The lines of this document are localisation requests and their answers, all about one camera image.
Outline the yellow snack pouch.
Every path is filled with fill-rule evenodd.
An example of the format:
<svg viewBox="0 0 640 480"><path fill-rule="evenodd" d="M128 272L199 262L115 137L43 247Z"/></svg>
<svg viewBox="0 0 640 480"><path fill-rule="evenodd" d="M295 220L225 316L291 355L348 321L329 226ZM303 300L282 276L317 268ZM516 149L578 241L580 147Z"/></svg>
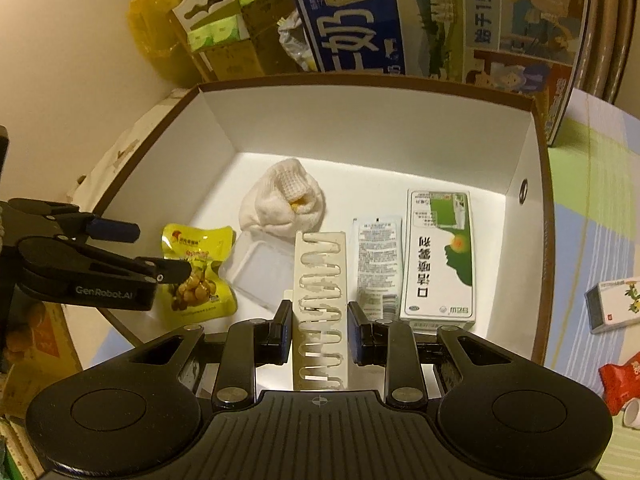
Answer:
<svg viewBox="0 0 640 480"><path fill-rule="evenodd" d="M170 284L166 312L171 322L201 323L225 318L236 311L230 286L219 276L235 241L231 226L199 229L178 223L166 224L162 232L163 257L190 264L190 274L178 284Z"/></svg>

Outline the white wavy plastic rack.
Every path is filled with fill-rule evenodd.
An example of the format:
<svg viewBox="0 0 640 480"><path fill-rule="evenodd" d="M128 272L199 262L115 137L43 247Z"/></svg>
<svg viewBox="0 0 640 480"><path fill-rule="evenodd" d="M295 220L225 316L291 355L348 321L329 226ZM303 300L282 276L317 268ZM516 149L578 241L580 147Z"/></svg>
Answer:
<svg viewBox="0 0 640 480"><path fill-rule="evenodd" d="M348 386L347 263L343 232L296 234L293 285L293 386Z"/></svg>

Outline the green white spray box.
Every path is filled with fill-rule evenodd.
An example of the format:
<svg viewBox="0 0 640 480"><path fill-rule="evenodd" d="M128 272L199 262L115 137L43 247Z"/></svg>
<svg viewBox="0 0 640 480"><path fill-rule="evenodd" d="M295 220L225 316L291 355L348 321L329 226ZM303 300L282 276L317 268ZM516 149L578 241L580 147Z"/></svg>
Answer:
<svg viewBox="0 0 640 480"><path fill-rule="evenodd" d="M473 237L465 192L410 190L399 317L419 334L475 323Z"/></svg>

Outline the white ointment tube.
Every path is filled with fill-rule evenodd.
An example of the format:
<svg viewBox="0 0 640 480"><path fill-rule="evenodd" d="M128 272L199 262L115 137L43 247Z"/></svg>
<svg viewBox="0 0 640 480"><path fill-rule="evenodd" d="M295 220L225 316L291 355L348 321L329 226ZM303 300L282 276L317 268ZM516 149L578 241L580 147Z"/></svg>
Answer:
<svg viewBox="0 0 640 480"><path fill-rule="evenodd" d="M372 321L391 321L401 302L402 219L356 218L352 222L352 299Z"/></svg>

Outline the white cloth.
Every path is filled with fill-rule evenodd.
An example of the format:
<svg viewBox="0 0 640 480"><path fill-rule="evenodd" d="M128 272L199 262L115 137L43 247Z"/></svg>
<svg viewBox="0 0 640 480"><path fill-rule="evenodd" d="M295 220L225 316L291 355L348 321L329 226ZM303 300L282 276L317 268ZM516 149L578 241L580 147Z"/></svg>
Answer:
<svg viewBox="0 0 640 480"><path fill-rule="evenodd" d="M269 167L242 200L239 225L242 231L294 238L298 232L320 228L326 200L317 180L297 158Z"/></svg>

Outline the white bird ointment box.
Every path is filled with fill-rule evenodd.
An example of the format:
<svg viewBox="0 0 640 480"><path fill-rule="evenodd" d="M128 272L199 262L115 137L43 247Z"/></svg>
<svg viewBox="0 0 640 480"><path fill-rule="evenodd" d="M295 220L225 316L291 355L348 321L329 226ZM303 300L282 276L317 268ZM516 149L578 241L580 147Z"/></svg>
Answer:
<svg viewBox="0 0 640 480"><path fill-rule="evenodd" d="M593 334L617 330L639 322L639 278L622 278L595 284L585 293Z"/></svg>

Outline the red snack packet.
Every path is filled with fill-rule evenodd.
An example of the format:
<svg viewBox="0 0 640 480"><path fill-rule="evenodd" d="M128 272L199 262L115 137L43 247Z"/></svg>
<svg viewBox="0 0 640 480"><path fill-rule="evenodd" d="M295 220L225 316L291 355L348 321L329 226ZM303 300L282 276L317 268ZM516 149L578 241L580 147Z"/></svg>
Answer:
<svg viewBox="0 0 640 480"><path fill-rule="evenodd" d="M612 416L617 415L640 394L640 363L636 353L623 365L605 364L599 368L603 399Z"/></svg>

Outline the small white bottle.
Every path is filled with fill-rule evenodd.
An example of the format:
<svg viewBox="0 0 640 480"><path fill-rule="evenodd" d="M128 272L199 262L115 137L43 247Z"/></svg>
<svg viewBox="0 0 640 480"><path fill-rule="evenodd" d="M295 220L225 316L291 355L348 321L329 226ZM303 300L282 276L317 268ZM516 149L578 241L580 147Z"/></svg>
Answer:
<svg viewBox="0 0 640 480"><path fill-rule="evenodd" d="M634 430L640 429L640 399L632 399L626 404L623 414L623 425L626 428Z"/></svg>

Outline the brown cardboard storage box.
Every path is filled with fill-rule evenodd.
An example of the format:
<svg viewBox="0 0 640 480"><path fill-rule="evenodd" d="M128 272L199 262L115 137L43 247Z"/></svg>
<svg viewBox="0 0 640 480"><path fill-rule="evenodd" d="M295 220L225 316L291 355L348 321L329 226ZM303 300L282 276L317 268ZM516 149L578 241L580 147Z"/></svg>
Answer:
<svg viewBox="0 0 640 480"><path fill-rule="evenodd" d="M154 255L168 223L235 226L243 196L299 159L326 196L323 229L406 210L411 190L471 197L478 334L546 355L554 212L533 100L405 76L296 74L189 91L99 192L94 211L140 226Z"/></svg>

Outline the yellow plastic bag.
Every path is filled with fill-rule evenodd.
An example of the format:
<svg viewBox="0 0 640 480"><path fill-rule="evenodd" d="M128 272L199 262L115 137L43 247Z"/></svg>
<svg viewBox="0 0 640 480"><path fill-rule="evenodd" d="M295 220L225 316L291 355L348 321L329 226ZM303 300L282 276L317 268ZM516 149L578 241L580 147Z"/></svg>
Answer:
<svg viewBox="0 0 640 480"><path fill-rule="evenodd" d="M168 20L182 0L130 0L129 31L138 51L157 75L175 87L192 88L201 81L188 52Z"/></svg>

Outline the checkered bed sheet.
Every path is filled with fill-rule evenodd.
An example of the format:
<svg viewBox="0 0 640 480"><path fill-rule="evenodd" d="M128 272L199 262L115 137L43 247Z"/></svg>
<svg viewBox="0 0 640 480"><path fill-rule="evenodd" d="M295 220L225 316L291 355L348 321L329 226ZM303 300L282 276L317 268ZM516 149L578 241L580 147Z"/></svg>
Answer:
<svg viewBox="0 0 640 480"><path fill-rule="evenodd" d="M595 334L586 293L639 273L639 122L576 90L549 150L555 213L552 321L544 364L603 392L599 370L639 351L631 325Z"/></svg>

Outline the tissue pack cardboard box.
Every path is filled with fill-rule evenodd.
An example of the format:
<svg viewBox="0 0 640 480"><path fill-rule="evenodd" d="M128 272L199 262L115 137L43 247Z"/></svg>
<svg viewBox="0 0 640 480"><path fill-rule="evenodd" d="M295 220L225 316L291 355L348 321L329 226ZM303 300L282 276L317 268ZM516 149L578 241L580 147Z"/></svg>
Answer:
<svg viewBox="0 0 640 480"><path fill-rule="evenodd" d="M205 82L298 71L280 44L279 24L294 0L180 0L167 13Z"/></svg>

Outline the blue milk carton box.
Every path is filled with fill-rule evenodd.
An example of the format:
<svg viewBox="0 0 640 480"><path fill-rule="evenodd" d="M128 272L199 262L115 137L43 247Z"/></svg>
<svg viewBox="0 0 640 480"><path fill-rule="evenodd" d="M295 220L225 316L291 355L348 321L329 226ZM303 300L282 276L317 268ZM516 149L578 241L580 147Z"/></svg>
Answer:
<svg viewBox="0 0 640 480"><path fill-rule="evenodd" d="M359 70L528 96L553 142L589 0L296 0L322 72Z"/></svg>

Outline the brown curtain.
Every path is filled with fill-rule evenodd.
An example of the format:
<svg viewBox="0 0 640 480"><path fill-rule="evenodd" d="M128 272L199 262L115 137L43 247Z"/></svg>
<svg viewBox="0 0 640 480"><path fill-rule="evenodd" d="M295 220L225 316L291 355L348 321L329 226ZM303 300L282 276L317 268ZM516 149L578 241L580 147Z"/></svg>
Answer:
<svg viewBox="0 0 640 480"><path fill-rule="evenodd" d="M614 103L631 48L638 0L589 0L575 87Z"/></svg>

